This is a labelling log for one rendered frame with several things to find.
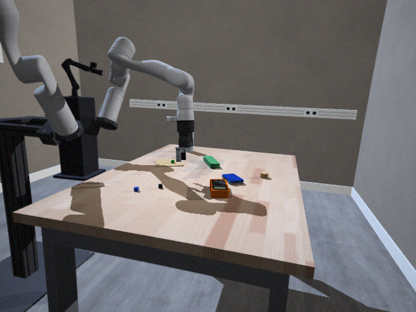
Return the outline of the tan square mat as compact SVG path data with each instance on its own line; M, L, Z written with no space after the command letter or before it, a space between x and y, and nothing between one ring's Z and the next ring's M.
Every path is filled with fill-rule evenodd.
M174 163L171 163L174 160ZM169 166L184 166L181 162L176 162L176 159L167 160L154 160L158 167L169 167Z

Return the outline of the orange digital multimeter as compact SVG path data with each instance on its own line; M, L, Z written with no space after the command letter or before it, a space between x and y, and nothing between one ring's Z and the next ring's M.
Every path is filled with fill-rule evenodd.
M229 198L229 188L225 179L210 179L212 198Z

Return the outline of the green rectangular box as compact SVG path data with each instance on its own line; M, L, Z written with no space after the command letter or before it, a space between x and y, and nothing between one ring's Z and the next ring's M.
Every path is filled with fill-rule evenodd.
M220 163L211 155L203 156L203 160L210 168L220 168Z

